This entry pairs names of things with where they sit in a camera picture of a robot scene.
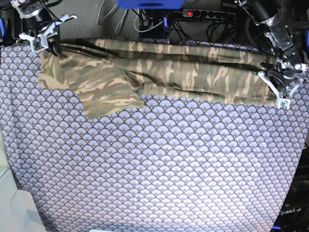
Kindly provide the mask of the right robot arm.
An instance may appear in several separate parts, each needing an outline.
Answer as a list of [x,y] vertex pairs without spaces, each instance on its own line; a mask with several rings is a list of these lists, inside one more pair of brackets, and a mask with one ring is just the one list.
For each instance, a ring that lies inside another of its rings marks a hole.
[[59,26],[76,19],[76,15],[64,14],[57,17],[50,8],[60,4],[57,0],[48,4],[45,0],[12,0],[11,6],[17,10],[20,19],[24,20],[29,29],[19,34],[19,39],[28,41],[35,53],[47,51],[54,56],[61,55]]

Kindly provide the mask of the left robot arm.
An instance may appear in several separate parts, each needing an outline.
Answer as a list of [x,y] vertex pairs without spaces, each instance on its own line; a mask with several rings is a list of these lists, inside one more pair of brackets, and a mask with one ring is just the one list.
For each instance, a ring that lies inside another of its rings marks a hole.
[[265,70],[258,76],[278,99],[290,98],[303,83],[308,67],[293,43],[292,31],[278,17],[279,5],[275,0],[236,0],[235,4],[256,26],[267,26],[264,36],[271,43],[274,62],[263,64]]

